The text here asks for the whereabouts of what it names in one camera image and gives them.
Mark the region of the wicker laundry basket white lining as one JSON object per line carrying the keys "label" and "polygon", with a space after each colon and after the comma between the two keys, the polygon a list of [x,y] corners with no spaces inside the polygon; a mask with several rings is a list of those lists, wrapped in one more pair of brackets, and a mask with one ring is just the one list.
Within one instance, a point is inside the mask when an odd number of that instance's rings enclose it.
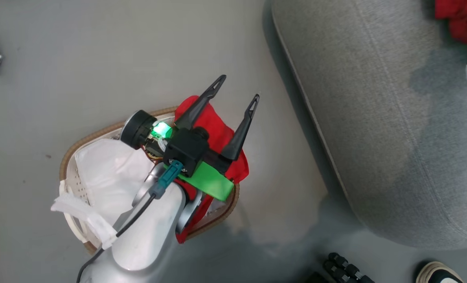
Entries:
{"label": "wicker laundry basket white lining", "polygon": [[[99,131],[84,137],[75,144],[73,144],[66,154],[64,155],[61,166],[59,169],[59,194],[64,195],[65,193],[71,193],[76,197],[81,198],[86,204],[89,204],[89,197],[86,186],[82,183],[82,179],[79,176],[77,163],[75,160],[75,154],[86,147],[89,144],[96,142],[101,139],[117,139],[119,133],[124,125],[123,121],[105,127]],[[232,193],[228,197],[227,201],[224,202],[223,206],[209,211],[206,215],[197,223],[194,224],[189,233],[183,241],[179,240],[180,244],[183,244],[187,240],[190,240],[206,231],[221,224],[235,209],[239,200],[240,186],[235,185]],[[95,236],[92,230],[80,220],[77,220],[72,215],[67,213],[64,214],[65,220],[68,222],[69,228],[78,240],[84,245],[89,255],[94,255],[96,250],[102,245],[101,241]]]}

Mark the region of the red clothing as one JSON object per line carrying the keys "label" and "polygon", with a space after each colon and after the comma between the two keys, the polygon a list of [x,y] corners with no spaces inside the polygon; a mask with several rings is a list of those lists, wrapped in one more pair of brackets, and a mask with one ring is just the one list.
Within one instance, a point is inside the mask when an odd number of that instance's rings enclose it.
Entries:
{"label": "red clothing", "polygon": [[[221,152],[234,135],[234,131],[223,122],[210,104],[205,107],[195,125],[206,129],[210,135],[208,143],[211,149],[217,153]],[[227,201],[222,207],[214,209],[212,214],[208,216],[207,212],[212,208],[214,198],[209,195],[205,196],[188,226],[181,233],[176,234],[178,243],[183,244],[186,240],[190,240],[223,222],[235,209],[240,194],[239,183],[248,177],[248,174],[248,160],[245,153],[241,152],[239,159],[234,161],[226,172],[226,177],[235,184]]]}

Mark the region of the red garment with folds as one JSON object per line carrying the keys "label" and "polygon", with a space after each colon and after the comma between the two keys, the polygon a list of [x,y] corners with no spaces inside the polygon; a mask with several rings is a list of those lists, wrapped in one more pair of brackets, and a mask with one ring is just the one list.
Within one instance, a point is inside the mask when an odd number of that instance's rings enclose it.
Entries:
{"label": "red garment with folds", "polygon": [[434,0],[435,18],[445,20],[453,39],[467,44],[467,0]]}

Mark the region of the white clothing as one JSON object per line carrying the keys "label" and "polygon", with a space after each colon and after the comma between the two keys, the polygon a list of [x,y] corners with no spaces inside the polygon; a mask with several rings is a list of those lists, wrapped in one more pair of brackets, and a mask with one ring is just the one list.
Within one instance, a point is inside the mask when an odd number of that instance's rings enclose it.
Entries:
{"label": "white clothing", "polygon": [[88,202],[109,224],[131,210],[135,195],[154,167],[142,149],[101,139],[75,154]]}

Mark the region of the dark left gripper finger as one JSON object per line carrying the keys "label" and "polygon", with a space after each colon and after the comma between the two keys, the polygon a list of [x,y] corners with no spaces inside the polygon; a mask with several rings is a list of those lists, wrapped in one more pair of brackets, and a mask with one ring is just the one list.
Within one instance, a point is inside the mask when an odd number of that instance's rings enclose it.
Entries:
{"label": "dark left gripper finger", "polygon": [[206,105],[214,98],[226,80],[226,75],[220,75],[198,99],[175,121],[178,129],[192,129]]}
{"label": "dark left gripper finger", "polygon": [[240,153],[244,146],[246,136],[248,134],[249,128],[251,126],[251,122],[254,117],[254,113],[256,111],[256,108],[259,102],[260,102],[260,95],[255,94],[252,101],[246,108],[246,111],[244,113],[244,118],[239,124],[238,128],[236,129],[234,135],[232,136],[232,139],[223,148],[221,152],[221,156],[223,156],[223,158],[226,158],[232,161],[239,159]]}

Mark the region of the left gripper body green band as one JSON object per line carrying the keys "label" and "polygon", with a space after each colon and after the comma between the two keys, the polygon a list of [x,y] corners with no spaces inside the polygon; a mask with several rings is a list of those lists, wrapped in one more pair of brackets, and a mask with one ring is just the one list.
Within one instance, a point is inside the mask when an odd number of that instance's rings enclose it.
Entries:
{"label": "left gripper body green band", "polygon": [[[154,116],[144,110],[139,110],[126,120],[120,133],[120,140],[130,147],[138,149],[139,147],[146,146],[153,134],[157,134],[158,137],[164,139],[165,135],[163,133],[155,131],[158,124],[159,121]],[[172,130],[172,136],[177,130],[178,128],[175,126]],[[207,151],[202,163],[197,167],[191,178],[182,174],[183,165],[179,161],[174,161],[170,165],[165,165],[165,163],[163,163],[166,168],[171,169],[172,180],[179,178],[219,201],[226,201],[234,184],[221,174],[221,172],[206,162],[208,153],[212,153],[211,149]]]}

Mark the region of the white black shoe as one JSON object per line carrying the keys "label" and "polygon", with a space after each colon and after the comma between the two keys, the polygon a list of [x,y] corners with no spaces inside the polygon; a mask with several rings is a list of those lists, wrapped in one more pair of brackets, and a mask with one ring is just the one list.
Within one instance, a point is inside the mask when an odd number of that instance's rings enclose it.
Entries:
{"label": "white black shoe", "polygon": [[423,261],[415,270],[414,283],[464,283],[464,281],[442,262]]}

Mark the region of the grey fabric sofa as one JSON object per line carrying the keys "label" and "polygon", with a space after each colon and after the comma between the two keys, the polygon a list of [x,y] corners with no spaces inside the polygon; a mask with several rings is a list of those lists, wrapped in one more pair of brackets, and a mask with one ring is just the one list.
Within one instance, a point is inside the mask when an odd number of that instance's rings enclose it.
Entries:
{"label": "grey fabric sofa", "polygon": [[352,211],[375,235],[467,248],[467,46],[435,0],[272,0]]}

